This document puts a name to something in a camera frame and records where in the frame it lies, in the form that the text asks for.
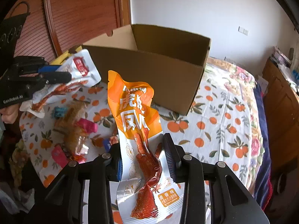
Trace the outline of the person's left hand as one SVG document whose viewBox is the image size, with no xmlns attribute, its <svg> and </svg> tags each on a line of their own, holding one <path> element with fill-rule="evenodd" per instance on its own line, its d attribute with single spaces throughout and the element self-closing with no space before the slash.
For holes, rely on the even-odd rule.
<svg viewBox="0 0 299 224">
<path fill-rule="evenodd" d="M 15 105 L 11 105 L 6 108 L 2 108 L 0 110 L 0 113 L 1 113 L 1 119 L 2 119 L 3 123 L 13 124 L 18 117 L 19 107 L 20 107 L 20 104 L 15 104 Z"/>
</svg>

